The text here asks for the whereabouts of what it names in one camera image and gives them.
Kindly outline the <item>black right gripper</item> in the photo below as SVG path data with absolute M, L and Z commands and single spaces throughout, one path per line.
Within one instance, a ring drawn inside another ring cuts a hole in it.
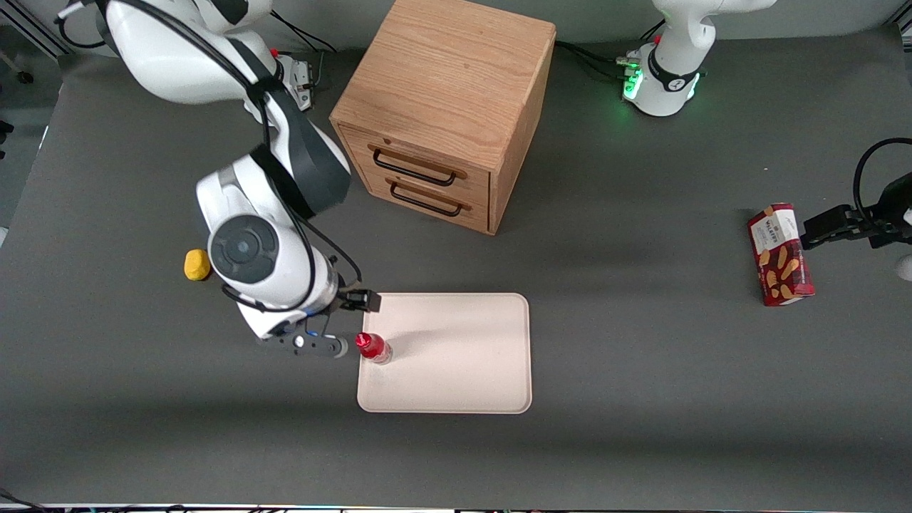
M 328 332 L 333 313 L 340 311 L 346 304 L 348 304 L 349 311 L 375 313 L 380 311 L 382 296 L 374 290 L 368 289 L 336 292 L 332 302 L 326 304 L 320 311 L 317 311 L 317 305 L 307 309 L 297 309 L 288 318 L 288 323 L 284 326 L 284 334 L 287 336 L 323 336 Z

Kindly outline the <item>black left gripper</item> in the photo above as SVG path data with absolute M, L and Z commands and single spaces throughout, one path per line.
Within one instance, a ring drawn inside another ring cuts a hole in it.
M 872 249 L 890 244 L 911 244 L 911 172 L 890 182 L 879 201 L 866 209 L 869 218 L 847 204 L 831 208 L 826 217 L 812 217 L 804 222 L 802 248 L 812 250 L 822 244 L 867 238 Z

